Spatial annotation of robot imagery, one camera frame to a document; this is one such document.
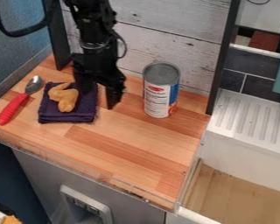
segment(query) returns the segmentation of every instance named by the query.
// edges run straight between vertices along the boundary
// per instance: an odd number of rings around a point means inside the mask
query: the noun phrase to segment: red spoon handle
[[[5,125],[17,112],[18,107],[28,99],[29,95],[24,93],[14,98],[0,113],[0,125]]]

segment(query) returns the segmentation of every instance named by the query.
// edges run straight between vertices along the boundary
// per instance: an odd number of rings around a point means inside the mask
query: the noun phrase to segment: folded towel
[[[51,101],[48,91],[61,83],[48,82],[38,111],[39,123],[91,123],[95,119],[98,87],[94,83],[93,90],[81,95],[79,94],[75,108],[72,112],[64,113],[58,109],[58,102]],[[68,88],[76,88],[72,83]]]

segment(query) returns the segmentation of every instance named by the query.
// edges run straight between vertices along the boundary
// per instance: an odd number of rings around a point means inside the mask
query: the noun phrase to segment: wooden countertop
[[[48,57],[0,99],[0,111],[33,75],[60,82],[72,81],[71,73],[70,65],[57,71]],[[174,115],[153,118],[143,111],[142,81],[126,74],[128,93],[115,109],[106,109],[100,87],[94,124],[39,124],[42,89],[0,126],[0,141],[172,209],[209,120],[207,98],[181,91]]]

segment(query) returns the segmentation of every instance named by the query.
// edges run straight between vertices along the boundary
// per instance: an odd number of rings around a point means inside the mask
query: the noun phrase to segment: metal spoon head
[[[31,95],[37,91],[39,91],[44,84],[44,81],[41,79],[39,75],[35,75],[33,78],[31,78],[25,87],[25,92],[28,95]]]

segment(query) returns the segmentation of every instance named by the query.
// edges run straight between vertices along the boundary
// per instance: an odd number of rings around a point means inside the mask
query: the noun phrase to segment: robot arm
[[[0,30],[9,37],[21,37],[35,32],[48,25],[56,8],[52,0],[50,10],[45,18],[32,27],[20,31],[7,31],[0,17]],[[116,66],[118,57],[118,39],[126,43],[113,30],[116,13],[112,10],[109,0],[64,0],[70,8],[73,20],[80,31],[80,46],[83,53],[73,54],[73,76],[81,94],[91,91],[93,83],[106,87],[108,109],[112,109],[123,95],[125,76]]]

